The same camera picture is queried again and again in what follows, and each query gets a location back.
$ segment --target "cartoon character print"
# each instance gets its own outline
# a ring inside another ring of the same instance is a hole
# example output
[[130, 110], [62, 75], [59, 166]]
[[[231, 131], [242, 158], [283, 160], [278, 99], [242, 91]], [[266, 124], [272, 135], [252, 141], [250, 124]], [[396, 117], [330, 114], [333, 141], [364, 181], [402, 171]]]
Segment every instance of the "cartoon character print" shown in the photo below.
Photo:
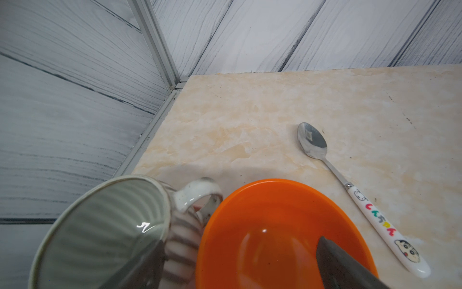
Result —
[[409, 244], [409, 242], [407, 242], [406, 240], [396, 240], [395, 244], [398, 245], [403, 255], [406, 256], [406, 258], [408, 258], [409, 261], [412, 261], [414, 263], [420, 262], [419, 253], [414, 247], [412, 247], [411, 244]]
[[354, 191], [354, 195], [355, 195], [360, 201], [367, 200], [366, 196], [363, 195], [363, 193], [360, 192], [359, 190]]

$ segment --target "spoon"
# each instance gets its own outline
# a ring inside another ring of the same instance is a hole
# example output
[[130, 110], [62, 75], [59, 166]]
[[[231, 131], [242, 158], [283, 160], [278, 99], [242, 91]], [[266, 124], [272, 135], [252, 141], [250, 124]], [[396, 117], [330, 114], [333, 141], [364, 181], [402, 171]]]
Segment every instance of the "spoon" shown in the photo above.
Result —
[[321, 133], [308, 123], [298, 126], [297, 137], [305, 153], [314, 159], [322, 160], [343, 184], [344, 188], [372, 224], [391, 251], [411, 273], [426, 278], [431, 270], [414, 246], [385, 218], [385, 216], [362, 194], [357, 187], [348, 182], [326, 159], [327, 143]]

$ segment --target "dark object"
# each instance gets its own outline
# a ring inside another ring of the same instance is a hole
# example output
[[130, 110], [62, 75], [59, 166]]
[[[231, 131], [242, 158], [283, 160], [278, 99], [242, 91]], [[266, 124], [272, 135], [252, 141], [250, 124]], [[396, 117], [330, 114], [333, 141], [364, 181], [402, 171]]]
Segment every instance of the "dark object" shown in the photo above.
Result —
[[319, 239], [316, 260], [325, 289], [389, 289], [336, 243]]
[[56, 218], [0, 218], [0, 225], [53, 224]]
[[164, 262], [164, 243], [154, 240], [99, 289], [157, 289]]

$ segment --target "gray mug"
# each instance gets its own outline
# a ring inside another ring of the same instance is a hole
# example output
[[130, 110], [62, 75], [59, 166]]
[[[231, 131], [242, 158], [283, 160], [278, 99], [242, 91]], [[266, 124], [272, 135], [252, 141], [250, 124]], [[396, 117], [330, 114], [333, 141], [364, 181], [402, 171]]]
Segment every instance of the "gray mug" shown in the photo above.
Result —
[[[195, 212], [192, 204], [210, 196]], [[192, 278], [202, 229], [223, 200], [201, 178], [176, 191], [143, 175], [106, 181], [56, 220], [32, 263], [29, 289], [98, 288], [154, 240], [165, 254], [160, 289], [183, 288]]]

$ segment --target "mug rim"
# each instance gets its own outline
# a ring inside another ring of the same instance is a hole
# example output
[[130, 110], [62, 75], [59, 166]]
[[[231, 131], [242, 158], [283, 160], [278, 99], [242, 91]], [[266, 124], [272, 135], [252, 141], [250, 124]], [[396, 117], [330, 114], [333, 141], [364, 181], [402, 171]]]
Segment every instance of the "mug rim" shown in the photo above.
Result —
[[[40, 243], [40, 246], [38, 247], [38, 249], [37, 249], [37, 251], [35, 253], [34, 260], [32, 261], [32, 266], [30, 268], [30, 273], [29, 273], [29, 281], [28, 281], [28, 285], [27, 285], [28, 289], [37, 288], [38, 272], [39, 272], [39, 268], [40, 268], [40, 265], [41, 265], [41, 262], [42, 262], [43, 255], [45, 254], [46, 249], [47, 249], [50, 241], [54, 237], [55, 232], [61, 227], [63, 222], [66, 221], [66, 219], [69, 217], [70, 213], [72, 213], [79, 205], [81, 205], [81, 203], [83, 203], [84, 200], [86, 200], [89, 197], [93, 196], [98, 191], [100, 191], [100, 190], [102, 190], [102, 189], [104, 189], [104, 188], [106, 188], [106, 187], [108, 187], [110, 185], [119, 183], [121, 181], [129, 180], [129, 179], [138, 179], [138, 180], [147, 181], [147, 182], [151, 183], [152, 185], [154, 185], [159, 190], [159, 192], [162, 195], [164, 201], [169, 205], [169, 208], [168, 208], [168, 210], [166, 210], [166, 213], [165, 213], [164, 222], [166, 224], [170, 224], [170, 222], [171, 222], [171, 214], [172, 214], [172, 202], [170, 201], [170, 198], [169, 198], [167, 192], [165, 191], [164, 186], [161, 183], [159, 183], [157, 180], [155, 180], [155, 179], [153, 179], [151, 177], [148, 177], [148, 176], [145, 176], [145, 175], [139, 175], [139, 174], [126, 175], [126, 176], [120, 176], [120, 177], [117, 177], [117, 178], [109, 179], [109, 180], [97, 185], [96, 187], [89, 190], [85, 194], [81, 195], [69, 207], [67, 207], [61, 213], [61, 215], [56, 219], [56, 221], [53, 223], [53, 225], [51, 226], [50, 230], [48, 230], [48, 232], [46, 233], [45, 237], [43, 238], [42, 242]], [[167, 239], [169, 230], [170, 230], [170, 225], [168, 225], [166, 227], [166, 232], [161, 238], [161, 240], [163, 242], [165, 242], [165, 240]]]
[[239, 194], [242, 193], [243, 191], [245, 191], [247, 188], [249, 188], [251, 186], [254, 186], [254, 185], [258, 185], [258, 184], [262, 184], [262, 183], [270, 183], [270, 182], [278, 182], [278, 183], [285, 183], [285, 184], [290, 184], [290, 185], [307, 187], [310, 190], [313, 190], [313, 193], [317, 194], [321, 199], [323, 199], [324, 201], [329, 203], [331, 205], [331, 207], [340, 214], [342, 219], [344, 219], [346, 221], [349, 228], [354, 232], [354, 234], [358, 238], [358, 241], [359, 241], [359, 243], [361, 245], [361, 248], [362, 248], [363, 252], [365, 253], [366, 262], [370, 267], [369, 271], [373, 275], [375, 275], [377, 278], [379, 278], [377, 267], [375, 266], [375, 262], [374, 262], [374, 259], [372, 257], [371, 251], [369, 250], [369, 247], [366, 244], [366, 241], [364, 240], [363, 236], [361, 235], [361, 232], [358, 230], [358, 228], [353, 223], [353, 221], [350, 219], [350, 217], [348, 217], [348, 215], [334, 201], [332, 201], [330, 198], [328, 198], [326, 195], [324, 195], [320, 191], [318, 191], [318, 190], [316, 190], [316, 189], [314, 189], [314, 188], [312, 188], [312, 187], [310, 187], [310, 186], [308, 186], [306, 184], [296, 182], [296, 181], [292, 181], [292, 180], [288, 180], [288, 179], [283, 179], [283, 178], [268, 178], [268, 179], [262, 179], [262, 180], [252, 182], [250, 184], [247, 184], [247, 185], [242, 186], [239, 189], [235, 190], [233, 193], [231, 193], [227, 198], [225, 198], [223, 200], [223, 202], [220, 204], [220, 206], [213, 213], [212, 217], [210, 218], [210, 220], [208, 222], [208, 225], [204, 229], [204, 233], [202, 234], [202, 238], [201, 238], [201, 246], [199, 246], [199, 251], [197, 253], [197, 263], [196, 263], [196, 270], [195, 270], [197, 289], [203, 288], [203, 284], [201, 282], [201, 280], [203, 279], [203, 275], [201, 276], [201, 274], [200, 274], [200, 272], [203, 272], [203, 268], [202, 268], [202, 262], [199, 261], [199, 260], [202, 260], [204, 258], [204, 254], [205, 254], [205, 246], [203, 244], [205, 243], [205, 241], [207, 240], [207, 238], [208, 238], [208, 236], [210, 234], [210, 230], [212, 229], [213, 223], [215, 222], [215, 220], [217, 218], [219, 218], [220, 211], [226, 206], [227, 203], [229, 203], [232, 199], [239, 196]]

